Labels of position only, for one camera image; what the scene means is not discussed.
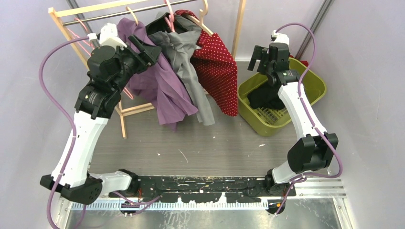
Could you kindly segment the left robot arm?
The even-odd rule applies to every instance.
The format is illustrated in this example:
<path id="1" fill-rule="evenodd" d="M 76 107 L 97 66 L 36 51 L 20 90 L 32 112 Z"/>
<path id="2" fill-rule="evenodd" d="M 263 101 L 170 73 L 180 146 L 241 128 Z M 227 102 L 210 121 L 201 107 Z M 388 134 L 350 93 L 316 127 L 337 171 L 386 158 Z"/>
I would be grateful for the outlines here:
<path id="1" fill-rule="evenodd" d="M 136 36 L 126 42 L 116 38 L 112 44 L 95 48 L 87 60 L 89 82 L 79 92 L 75 114 L 68 121 L 72 131 L 55 170 L 42 176 L 41 186 L 52 193 L 83 205 L 112 192 L 135 196 L 138 176 L 125 169 L 114 173 L 88 171 L 96 143 L 121 100 L 121 92 L 135 74 L 157 63 L 161 48 Z"/>

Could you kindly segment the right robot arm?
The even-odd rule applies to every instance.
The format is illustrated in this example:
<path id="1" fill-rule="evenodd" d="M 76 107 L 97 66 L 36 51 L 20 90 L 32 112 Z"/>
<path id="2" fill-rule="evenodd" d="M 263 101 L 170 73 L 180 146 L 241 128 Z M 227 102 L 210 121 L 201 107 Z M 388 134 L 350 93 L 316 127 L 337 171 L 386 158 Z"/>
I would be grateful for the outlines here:
<path id="1" fill-rule="evenodd" d="M 283 191 L 284 183 L 299 174 L 311 174 L 328 167 L 338 138 L 336 134 L 329 134 L 314 114 L 305 95 L 303 75 L 289 66 L 287 44 L 274 42 L 267 48 L 256 45 L 248 70 L 253 70 L 256 61 L 259 61 L 258 73 L 266 76 L 267 81 L 248 94 L 250 106 L 254 109 L 286 108 L 298 139 L 288 151 L 287 161 L 270 170 L 265 183 L 266 192 L 277 196 Z"/>

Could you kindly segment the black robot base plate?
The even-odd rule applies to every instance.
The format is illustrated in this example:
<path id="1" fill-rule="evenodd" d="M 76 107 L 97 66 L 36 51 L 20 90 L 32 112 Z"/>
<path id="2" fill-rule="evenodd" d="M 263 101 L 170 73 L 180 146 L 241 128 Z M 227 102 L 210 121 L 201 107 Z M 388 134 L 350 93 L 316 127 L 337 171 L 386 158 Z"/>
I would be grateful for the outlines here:
<path id="1" fill-rule="evenodd" d="M 275 184 L 265 177 L 139 176 L 128 197 L 143 201 L 158 198 L 163 203 L 216 203 L 221 195 L 227 203 L 258 203 L 261 198 L 295 196 L 289 184 Z"/>

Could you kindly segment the wooden hanger of purple skirt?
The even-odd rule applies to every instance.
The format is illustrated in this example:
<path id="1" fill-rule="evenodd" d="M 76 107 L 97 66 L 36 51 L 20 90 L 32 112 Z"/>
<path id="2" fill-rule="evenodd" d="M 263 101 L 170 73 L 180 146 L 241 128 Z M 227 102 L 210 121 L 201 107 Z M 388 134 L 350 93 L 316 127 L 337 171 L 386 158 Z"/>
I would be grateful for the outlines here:
<path id="1" fill-rule="evenodd" d="M 133 17 L 135 24 L 138 25 L 138 24 L 139 24 L 139 21 L 138 21 L 136 15 L 135 15 L 134 11 L 133 11 L 129 6 L 126 6 L 126 10 L 127 10 L 127 11 L 130 13 L 130 15 Z"/>

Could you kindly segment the purple skirt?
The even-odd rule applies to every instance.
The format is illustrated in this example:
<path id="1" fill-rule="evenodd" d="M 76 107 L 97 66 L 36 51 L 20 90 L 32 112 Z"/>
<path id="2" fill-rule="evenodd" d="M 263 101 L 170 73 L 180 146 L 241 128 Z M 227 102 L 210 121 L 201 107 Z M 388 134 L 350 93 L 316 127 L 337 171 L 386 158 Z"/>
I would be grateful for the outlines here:
<path id="1" fill-rule="evenodd" d="M 198 112 L 183 83 L 163 54 L 160 54 L 157 63 L 145 72 L 133 75 L 127 88 L 155 107 L 160 125 L 175 129 L 177 123 L 183 121 L 186 116 Z"/>

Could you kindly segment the black skirt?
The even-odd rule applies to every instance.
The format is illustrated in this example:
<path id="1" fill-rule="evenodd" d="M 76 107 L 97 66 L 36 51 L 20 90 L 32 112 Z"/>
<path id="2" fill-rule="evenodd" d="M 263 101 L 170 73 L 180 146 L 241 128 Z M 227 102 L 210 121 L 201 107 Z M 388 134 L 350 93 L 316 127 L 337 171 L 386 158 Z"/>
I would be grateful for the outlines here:
<path id="1" fill-rule="evenodd" d="M 250 106 L 253 109 L 268 108 L 281 110 L 285 108 L 284 103 L 278 96 L 278 89 L 271 87 L 268 83 L 260 85 L 247 96 Z"/>

